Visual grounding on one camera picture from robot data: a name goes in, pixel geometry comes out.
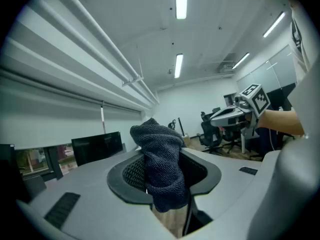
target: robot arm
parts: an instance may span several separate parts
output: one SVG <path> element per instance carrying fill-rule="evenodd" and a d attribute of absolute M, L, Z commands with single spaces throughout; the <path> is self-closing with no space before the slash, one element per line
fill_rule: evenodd
<path fill-rule="evenodd" d="M 228 106 L 210 118 L 215 127 L 236 127 L 243 135 L 254 132 L 257 120 L 270 105 L 270 100 L 261 84 L 251 84 L 234 99 L 234 104 Z"/>

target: human arm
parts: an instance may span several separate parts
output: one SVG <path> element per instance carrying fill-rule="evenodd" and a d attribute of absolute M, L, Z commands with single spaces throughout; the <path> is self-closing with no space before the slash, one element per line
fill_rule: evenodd
<path fill-rule="evenodd" d="M 303 135 L 305 133 L 295 111 L 273 111 L 267 109 L 261 115 L 257 127 L 291 135 Z"/>

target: dark blue towel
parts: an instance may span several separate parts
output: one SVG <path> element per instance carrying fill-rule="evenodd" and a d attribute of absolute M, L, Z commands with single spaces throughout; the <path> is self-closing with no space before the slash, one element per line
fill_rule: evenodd
<path fill-rule="evenodd" d="M 179 150 L 186 146 L 183 138 L 153 118 L 132 126 L 130 134 L 144 154 L 146 189 L 157 211 L 165 213 L 185 206 L 189 192 L 178 165 Z"/>

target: black monitor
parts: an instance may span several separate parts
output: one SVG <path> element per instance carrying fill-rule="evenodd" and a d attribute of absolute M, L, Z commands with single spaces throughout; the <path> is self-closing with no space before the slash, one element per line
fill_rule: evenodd
<path fill-rule="evenodd" d="M 0 144 L 0 186 L 4 199 L 18 199 L 26 203 L 31 200 L 16 161 L 15 146 L 12 144 Z"/>
<path fill-rule="evenodd" d="M 123 150 L 119 131 L 71 140 L 78 166 L 105 159 Z"/>
<path fill-rule="evenodd" d="M 220 107 L 216 107 L 214 109 L 212 109 L 212 113 L 215 114 L 217 113 L 221 108 Z"/>
<path fill-rule="evenodd" d="M 295 83 L 289 84 L 285 87 L 270 91 L 267 93 L 271 106 L 274 110 L 278 110 L 282 107 L 284 111 L 291 110 L 291 103 L 288 100 L 288 95 L 296 87 Z"/>

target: fluorescent light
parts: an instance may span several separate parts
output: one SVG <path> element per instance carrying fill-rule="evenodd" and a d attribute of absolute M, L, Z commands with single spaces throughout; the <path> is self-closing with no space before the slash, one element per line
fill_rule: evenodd
<path fill-rule="evenodd" d="M 187 17 L 187 0 L 175 0 L 175 15 L 178 20 Z"/>
<path fill-rule="evenodd" d="M 263 37 L 266 38 L 272 30 L 279 24 L 279 22 L 285 17 L 286 13 L 281 12 L 281 14 L 276 18 L 275 22 L 272 24 L 272 26 L 263 34 Z"/>
<path fill-rule="evenodd" d="M 184 55 L 183 54 L 177 54 L 176 55 L 174 78 L 180 77 L 180 71 L 181 71 L 183 59 L 184 59 Z"/>
<path fill-rule="evenodd" d="M 250 55 L 250 53 L 247 52 L 247 53 L 242 57 L 242 59 L 240 59 L 239 62 L 234 65 L 234 67 L 233 67 L 232 69 L 234 70 L 236 67 L 238 67 L 239 64 L 240 64 L 241 62 L 243 62 L 249 55 Z"/>
<path fill-rule="evenodd" d="M 277 64 L 278 64 L 278 62 L 274 63 L 273 65 L 271 65 L 270 67 L 268 67 L 266 70 L 271 69 L 273 66 L 275 66 L 275 65 L 277 65 Z"/>

